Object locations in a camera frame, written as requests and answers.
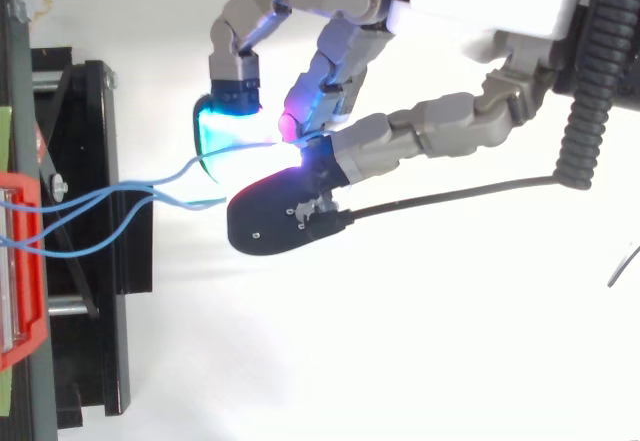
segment robotic hand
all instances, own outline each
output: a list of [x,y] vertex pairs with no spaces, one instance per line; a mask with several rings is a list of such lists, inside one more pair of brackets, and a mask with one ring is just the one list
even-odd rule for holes
[[[506,189],[544,184],[590,188],[609,110],[615,102],[635,100],[619,94],[629,95],[621,86],[632,85],[635,79],[640,0],[545,0],[544,6],[537,0],[475,1],[229,1],[211,31],[214,53],[208,101],[214,110],[227,114],[259,110],[258,56],[252,48],[292,9],[331,19],[309,71],[286,98],[279,126],[287,141],[348,118],[367,65],[393,38],[397,18],[408,10],[481,20],[495,29],[495,36],[476,54],[507,59],[487,76],[481,96],[451,94],[411,110],[374,114],[311,141],[303,149],[301,167],[255,183],[230,202],[229,239],[236,249],[252,255],[277,254],[336,234],[362,217]],[[332,201],[332,190],[384,175],[403,159],[467,156],[479,147],[502,144],[514,128],[536,116],[551,89],[576,99],[553,176],[356,213],[339,212]]]

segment blue wire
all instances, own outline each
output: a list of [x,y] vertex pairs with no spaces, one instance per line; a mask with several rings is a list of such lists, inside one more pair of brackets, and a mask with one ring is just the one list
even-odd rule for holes
[[[303,144],[306,143],[307,141],[313,139],[313,138],[317,138],[320,136],[324,136],[326,134],[333,134],[333,131],[322,131],[319,133],[311,133],[308,134],[290,144]],[[111,193],[113,193],[114,191],[136,191],[138,190],[137,186],[145,186],[145,187],[149,187],[149,186],[160,186],[163,184],[169,184],[172,183],[178,179],[180,179],[182,176],[184,176],[187,171],[189,171],[189,169],[191,169],[193,167],[194,164],[199,163],[200,161],[212,157],[212,156],[218,156],[221,154],[226,154],[226,153],[231,153],[231,152],[235,152],[235,151],[243,151],[246,149],[256,149],[256,148],[268,148],[268,147],[272,147],[275,146],[276,144],[279,143],[253,143],[253,144],[242,144],[242,145],[236,145],[236,146],[229,146],[227,148],[223,148],[223,149],[219,149],[217,151],[213,151],[211,153],[206,153],[206,154],[202,154],[200,156],[196,156],[195,158],[191,159],[185,166],[184,168],[182,168],[180,171],[178,171],[176,174],[174,174],[173,176],[169,176],[167,178],[162,178],[162,179],[157,179],[157,180],[153,180],[153,181],[123,181],[120,182],[118,184],[114,184],[113,186],[108,186],[106,188],[102,188],[102,189],[98,189],[96,191],[93,191],[89,194],[85,194],[84,196],[80,196],[79,198],[76,198],[72,201],[67,201],[65,203],[60,203],[57,204],[56,206],[50,206],[50,207],[40,207],[40,208],[34,208],[34,207],[30,207],[30,206],[23,206],[20,204],[13,204],[13,203],[8,203],[6,201],[2,201],[0,200],[0,206],[6,208],[6,209],[12,209],[14,211],[21,211],[24,213],[38,213],[38,214],[49,214],[49,213],[55,213],[57,211],[64,211],[66,209],[70,209],[73,208],[75,206],[78,206],[80,204],[83,204],[87,201],[90,201],[98,196],[101,195],[106,195],[109,196]],[[136,189],[122,189],[123,187],[131,187],[131,186],[136,186]]]
[[[116,229],[111,234],[111,236],[109,236],[104,241],[96,244],[95,246],[92,246],[92,247],[87,248],[87,249],[82,249],[82,250],[79,250],[79,251],[73,251],[73,252],[65,253],[65,252],[49,251],[49,250],[46,250],[46,249],[38,249],[38,248],[31,247],[31,246],[26,246],[26,245],[22,244],[22,242],[12,241],[12,240],[7,239],[7,238],[5,238],[3,241],[4,241],[6,247],[15,248],[15,249],[21,249],[21,250],[26,251],[28,253],[37,254],[37,255],[40,255],[40,256],[47,256],[47,257],[50,257],[50,258],[71,259],[71,258],[80,258],[82,256],[89,256],[90,254],[94,254],[94,253],[97,253],[98,251],[103,250],[104,248],[109,246],[111,243],[113,243],[116,239],[118,239],[118,237],[120,237],[120,235],[124,232],[124,230],[127,229],[127,226],[129,225],[129,223],[131,223],[131,221],[133,220],[133,217],[138,213],[138,211],[140,211],[140,209],[142,209],[142,207],[145,206],[146,204],[152,203],[154,201],[161,201],[161,199],[158,196],[148,196],[148,197],[138,201],[138,203],[136,203],[133,206],[133,208],[131,208],[131,211],[129,211],[129,214],[124,219],[122,224],[120,224],[118,229]],[[211,202],[208,202],[208,204],[206,204],[206,205],[202,205],[199,209],[196,209],[196,210],[197,211],[201,211],[201,210],[204,210],[204,209],[212,208],[213,206],[217,206],[217,205],[222,204],[224,202],[225,201],[222,200],[222,199],[219,199],[219,200],[216,200],[216,201],[211,201]]]
[[[324,136],[326,134],[332,134],[332,133],[333,133],[333,131],[324,131],[324,132],[321,132],[321,133],[311,133],[311,134],[309,134],[307,136],[304,136],[304,137],[294,141],[291,144],[306,143],[307,141],[309,141],[309,140],[311,140],[313,138],[316,138],[316,137],[319,137],[319,136]],[[100,251],[100,250],[104,249],[110,243],[115,241],[124,232],[124,230],[127,228],[127,226],[129,225],[129,223],[131,222],[131,220],[133,219],[135,214],[145,204],[151,203],[153,201],[161,201],[161,202],[164,202],[166,204],[169,204],[169,205],[172,205],[172,206],[178,206],[178,207],[181,207],[183,209],[190,210],[190,211],[200,211],[200,210],[204,210],[204,209],[209,209],[211,207],[214,207],[214,206],[217,206],[219,204],[222,204],[222,203],[226,202],[226,199],[218,199],[218,200],[206,201],[206,202],[184,203],[182,201],[177,200],[176,198],[173,198],[173,197],[171,197],[171,196],[169,196],[167,194],[162,193],[161,191],[157,191],[157,190],[155,190],[153,188],[150,188],[149,185],[157,186],[157,185],[168,184],[168,183],[171,183],[173,181],[176,181],[177,179],[179,179],[182,176],[184,176],[187,173],[187,171],[189,169],[191,169],[191,167],[194,164],[199,163],[203,159],[206,159],[206,158],[211,157],[211,156],[217,156],[217,155],[220,155],[220,154],[225,154],[225,153],[235,152],[235,151],[241,151],[241,150],[245,150],[245,149],[271,147],[271,146],[274,146],[276,144],[277,143],[253,143],[253,144],[230,146],[230,147],[223,148],[223,149],[211,152],[211,153],[206,153],[206,154],[203,154],[203,155],[200,155],[200,156],[197,156],[197,157],[191,159],[184,166],[184,168],[182,168],[176,174],[174,174],[172,176],[169,176],[167,178],[163,178],[163,179],[159,179],[159,180],[155,180],[155,181],[124,181],[124,182],[118,183],[116,185],[109,186],[107,188],[96,190],[96,191],[94,191],[92,193],[89,193],[89,194],[81,196],[81,197],[79,197],[77,199],[74,199],[73,201],[68,201],[66,203],[61,203],[61,204],[58,204],[56,206],[52,206],[52,207],[48,207],[48,208],[33,208],[33,207],[29,207],[29,206],[23,206],[23,205],[17,205],[17,204],[13,204],[13,203],[8,203],[8,202],[0,200],[0,206],[4,206],[5,208],[12,209],[12,210],[15,210],[15,211],[30,212],[30,213],[42,213],[42,214],[62,211],[62,210],[65,210],[65,209],[72,208],[74,206],[78,206],[79,204],[83,204],[83,203],[86,202],[80,208],[78,208],[78,209],[74,210],[73,212],[71,212],[70,214],[62,217],[61,219],[59,219],[58,221],[56,221],[55,223],[53,223],[49,227],[47,227],[45,230],[43,230],[41,233],[39,233],[38,235],[33,236],[33,237],[29,238],[29,239],[16,242],[16,241],[10,240],[10,239],[8,239],[8,238],[6,238],[4,236],[0,236],[0,246],[13,247],[13,248],[16,248],[16,249],[22,249],[24,251],[27,251],[27,252],[30,252],[30,253],[33,253],[33,254],[39,254],[39,255],[43,255],[43,256],[54,257],[54,258],[62,258],[62,259],[81,257],[81,256],[87,256],[89,254],[93,254],[93,253],[95,253],[97,251]],[[33,247],[29,246],[30,244],[33,244],[33,243],[43,239],[48,234],[52,233],[53,231],[55,231],[59,227],[65,225],[66,223],[70,222],[71,220],[77,218],[81,214],[87,212],[88,210],[90,210],[91,208],[95,207],[96,205],[98,205],[99,203],[104,201],[107,197],[109,197],[111,194],[113,194],[114,192],[117,192],[117,191],[141,191],[141,192],[150,193],[150,194],[152,194],[152,196],[144,198],[143,200],[138,202],[131,209],[131,211],[129,212],[129,214],[127,215],[127,217],[123,221],[123,223],[120,225],[120,227],[116,231],[114,231],[114,233],[111,234],[111,236],[109,236],[103,242],[101,242],[101,243],[99,243],[96,246],[93,246],[91,248],[87,248],[87,249],[80,250],[80,251],[67,252],[67,253],[48,251],[48,250],[40,250],[40,249],[33,248]]]
[[[201,209],[201,206],[209,206],[211,205],[211,203],[215,202],[217,204],[219,204],[219,202],[225,202],[226,199],[220,199],[220,200],[215,200],[215,201],[204,201],[204,202],[196,202],[196,203],[184,203],[182,201],[177,200],[176,198],[169,196],[167,194],[164,194],[161,191],[158,191],[156,189],[153,188],[149,188],[148,186],[139,186],[139,187],[126,187],[126,186],[117,186],[118,189],[114,189],[115,191],[140,191],[140,192],[145,192],[145,193],[150,193],[152,195],[154,195],[159,201],[162,201],[165,204],[169,204],[171,206],[177,206],[179,208],[183,208],[189,211],[199,211]],[[67,214],[66,216],[60,218],[58,221],[56,221],[55,223],[52,223],[50,226],[48,226],[46,229],[44,229],[42,232],[40,232],[37,236],[33,236],[32,238],[29,239],[23,239],[21,241],[19,241],[19,243],[23,244],[23,245],[29,245],[29,244],[33,244],[36,241],[39,241],[41,239],[43,239],[44,237],[48,236],[50,233],[52,233],[53,231],[55,231],[56,229],[58,229],[59,227],[67,224],[68,222],[72,221],[73,219],[77,218],[78,216],[80,216],[83,213],[86,213],[87,211],[89,211],[91,208],[97,206],[98,204],[100,204],[102,201],[104,201],[109,194],[103,194],[100,196],[97,196],[96,198],[93,199],[93,201],[90,201],[84,205],[82,205],[80,208],[76,209],[75,211],[71,212],[70,214]],[[2,245],[4,243],[4,240],[6,240],[8,238],[5,238],[3,236],[0,236],[0,245]]]

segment white wall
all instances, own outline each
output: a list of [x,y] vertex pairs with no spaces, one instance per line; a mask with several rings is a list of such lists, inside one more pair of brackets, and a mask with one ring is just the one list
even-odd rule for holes
[[[71,43],[119,74],[121,177],[176,171],[194,152],[191,109],[225,0],[52,1],[33,44]],[[321,25],[296,15],[259,49],[274,122]],[[477,92],[488,68],[432,34],[391,43],[355,117]],[[569,105],[550,97],[505,146],[405,163],[348,204],[548,174]],[[398,213],[270,259],[228,246],[223,208],[159,206],[154,294],[127,301],[133,404],[115,419],[88,409],[61,439],[638,439],[640,268],[606,288],[640,234],[638,118],[613,115],[590,193]],[[210,189],[194,169],[170,192]]]

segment red clamp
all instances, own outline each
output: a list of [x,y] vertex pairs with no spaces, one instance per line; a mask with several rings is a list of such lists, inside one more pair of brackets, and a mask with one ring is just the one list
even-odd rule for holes
[[[38,180],[0,173],[0,199],[40,207]],[[16,241],[41,232],[41,217],[0,207],[0,231]],[[33,244],[42,249],[42,241]],[[0,247],[0,371],[32,354],[47,338],[47,308],[41,256]]]

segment red plastic part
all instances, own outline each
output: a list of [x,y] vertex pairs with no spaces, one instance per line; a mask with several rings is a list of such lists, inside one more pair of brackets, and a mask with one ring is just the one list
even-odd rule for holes
[[[12,190],[11,202],[23,206],[40,206],[38,180],[15,173],[0,173],[0,188]],[[41,231],[39,214],[12,212],[13,239],[21,241]],[[42,241],[33,244],[42,249]],[[42,256],[14,250],[16,288],[18,297],[18,322],[23,339],[14,348],[0,353],[0,371],[31,355],[47,339],[46,292],[44,287],[44,260]]]

